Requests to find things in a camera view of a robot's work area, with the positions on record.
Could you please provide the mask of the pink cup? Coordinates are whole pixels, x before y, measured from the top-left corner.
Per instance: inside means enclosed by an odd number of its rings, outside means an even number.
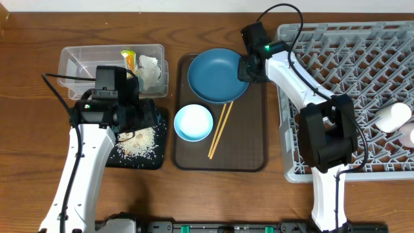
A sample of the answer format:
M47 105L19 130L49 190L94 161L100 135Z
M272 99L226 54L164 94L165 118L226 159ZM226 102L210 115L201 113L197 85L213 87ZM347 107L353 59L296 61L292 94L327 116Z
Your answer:
M414 123L406 123L398 130L403 136L399 138L400 143L408 148L414 148Z

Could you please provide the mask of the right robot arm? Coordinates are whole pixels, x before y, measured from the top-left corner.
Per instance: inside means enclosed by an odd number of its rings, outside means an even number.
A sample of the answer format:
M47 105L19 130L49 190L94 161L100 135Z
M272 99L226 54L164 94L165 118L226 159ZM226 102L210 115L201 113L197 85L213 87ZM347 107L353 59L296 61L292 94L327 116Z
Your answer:
M271 41L259 19L241 35L247 55L239 60L238 79L275 83L300 114L298 148L312 170L314 224L320 232L347 232L344 178L356 171L349 165L358 141L367 144L355 120L352 98L318 83L297 60L294 44Z

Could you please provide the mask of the white paper napkin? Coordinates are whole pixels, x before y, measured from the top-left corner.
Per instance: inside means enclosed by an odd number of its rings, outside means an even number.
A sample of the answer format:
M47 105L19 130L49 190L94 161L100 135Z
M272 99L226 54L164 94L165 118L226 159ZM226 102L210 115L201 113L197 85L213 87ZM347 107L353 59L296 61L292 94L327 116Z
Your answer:
M158 60L154 57L140 55L138 74L143 81L142 87L145 91L157 86L158 78L161 75Z

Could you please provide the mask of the pale green cup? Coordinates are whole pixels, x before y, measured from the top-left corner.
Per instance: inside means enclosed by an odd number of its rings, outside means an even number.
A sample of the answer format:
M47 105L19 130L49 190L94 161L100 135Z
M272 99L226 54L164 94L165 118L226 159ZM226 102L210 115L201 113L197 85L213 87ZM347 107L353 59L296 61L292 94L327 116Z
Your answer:
M392 133L411 118L411 109L408 105L397 102L378 110L375 113L375 117L379 118L376 122L379 130Z

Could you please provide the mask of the dark blue plate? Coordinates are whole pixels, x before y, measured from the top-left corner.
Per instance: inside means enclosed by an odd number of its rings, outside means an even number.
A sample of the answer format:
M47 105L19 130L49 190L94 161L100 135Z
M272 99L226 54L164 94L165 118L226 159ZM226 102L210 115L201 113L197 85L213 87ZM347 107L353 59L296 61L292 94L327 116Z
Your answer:
M198 54L188 69L191 90L214 104L236 100L248 89L248 83L238 79L240 58L229 49L210 49Z

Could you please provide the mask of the yellow green snack wrapper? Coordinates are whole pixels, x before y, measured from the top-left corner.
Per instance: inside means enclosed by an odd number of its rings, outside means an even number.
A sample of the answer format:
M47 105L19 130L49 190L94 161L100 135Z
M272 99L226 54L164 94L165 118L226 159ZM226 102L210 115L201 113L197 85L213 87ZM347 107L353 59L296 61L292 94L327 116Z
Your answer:
M122 50L121 55L124 57L125 68L136 75L136 53L133 50Z

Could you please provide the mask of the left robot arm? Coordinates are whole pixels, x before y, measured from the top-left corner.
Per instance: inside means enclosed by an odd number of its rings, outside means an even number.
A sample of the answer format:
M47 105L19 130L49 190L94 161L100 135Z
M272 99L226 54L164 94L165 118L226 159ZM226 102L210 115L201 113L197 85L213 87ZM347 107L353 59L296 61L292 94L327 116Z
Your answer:
M54 94L69 115L70 142L60 183L40 232L95 232L96 204L107 160L120 133L159 124L154 101L139 97L131 70L99 65L95 86L73 107Z

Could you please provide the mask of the light blue small bowl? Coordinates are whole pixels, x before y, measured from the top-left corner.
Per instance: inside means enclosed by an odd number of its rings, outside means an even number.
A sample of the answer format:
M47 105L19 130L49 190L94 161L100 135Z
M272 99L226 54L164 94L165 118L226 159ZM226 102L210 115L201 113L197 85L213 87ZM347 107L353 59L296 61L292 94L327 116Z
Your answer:
M178 110L173 126L181 139L188 142L198 142L211 133L213 117L206 107L190 104Z

